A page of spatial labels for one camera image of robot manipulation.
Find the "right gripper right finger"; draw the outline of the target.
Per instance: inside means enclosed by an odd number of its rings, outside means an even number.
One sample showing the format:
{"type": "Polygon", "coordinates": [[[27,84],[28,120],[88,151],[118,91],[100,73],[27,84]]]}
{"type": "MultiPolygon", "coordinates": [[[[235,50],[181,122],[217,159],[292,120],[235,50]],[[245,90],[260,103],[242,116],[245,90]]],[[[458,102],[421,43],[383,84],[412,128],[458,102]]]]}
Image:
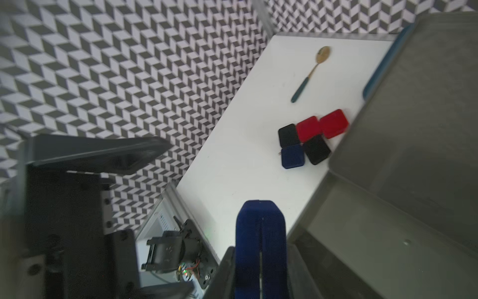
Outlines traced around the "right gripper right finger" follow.
{"type": "MultiPolygon", "coordinates": [[[[288,291],[290,299],[322,299],[323,294],[312,278],[298,248],[288,244],[288,291]]],[[[225,252],[215,277],[210,281],[212,299],[234,299],[235,247],[225,252]]]]}

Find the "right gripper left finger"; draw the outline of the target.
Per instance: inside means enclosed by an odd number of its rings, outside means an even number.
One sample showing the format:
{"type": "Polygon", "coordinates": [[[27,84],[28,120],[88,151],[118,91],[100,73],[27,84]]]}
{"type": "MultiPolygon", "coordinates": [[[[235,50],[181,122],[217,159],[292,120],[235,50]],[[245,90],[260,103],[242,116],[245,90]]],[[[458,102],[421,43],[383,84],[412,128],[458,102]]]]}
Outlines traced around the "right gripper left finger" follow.
{"type": "Polygon", "coordinates": [[[160,137],[101,139],[37,135],[24,143],[24,163],[59,171],[131,175],[172,147],[160,137]]]}

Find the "blue brooch box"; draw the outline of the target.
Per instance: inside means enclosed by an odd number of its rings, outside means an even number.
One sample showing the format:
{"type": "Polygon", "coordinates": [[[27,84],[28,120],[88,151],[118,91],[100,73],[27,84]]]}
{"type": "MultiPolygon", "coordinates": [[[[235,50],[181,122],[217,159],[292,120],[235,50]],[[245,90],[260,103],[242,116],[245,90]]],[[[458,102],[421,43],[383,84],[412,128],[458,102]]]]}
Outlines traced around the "blue brooch box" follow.
{"type": "Polygon", "coordinates": [[[284,169],[298,168],[305,164],[304,151],[301,145],[293,145],[281,149],[281,164],[284,169]]]}
{"type": "Polygon", "coordinates": [[[244,203],[235,233],[235,298],[288,299],[285,218],[272,201],[244,203]]]}

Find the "grey top drawer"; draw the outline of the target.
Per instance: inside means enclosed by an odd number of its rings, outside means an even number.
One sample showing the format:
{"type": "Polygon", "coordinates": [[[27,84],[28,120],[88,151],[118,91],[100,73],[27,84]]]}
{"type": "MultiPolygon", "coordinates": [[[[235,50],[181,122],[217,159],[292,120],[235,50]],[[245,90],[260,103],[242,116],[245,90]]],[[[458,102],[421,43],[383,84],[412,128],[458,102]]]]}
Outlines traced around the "grey top drawer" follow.
{"type": "Polygon", "coordinates": [[[384,200],[331,173],[285,212],[292,264],[327,299],[475,299],[474,194],[398,189],[384,200]]]}

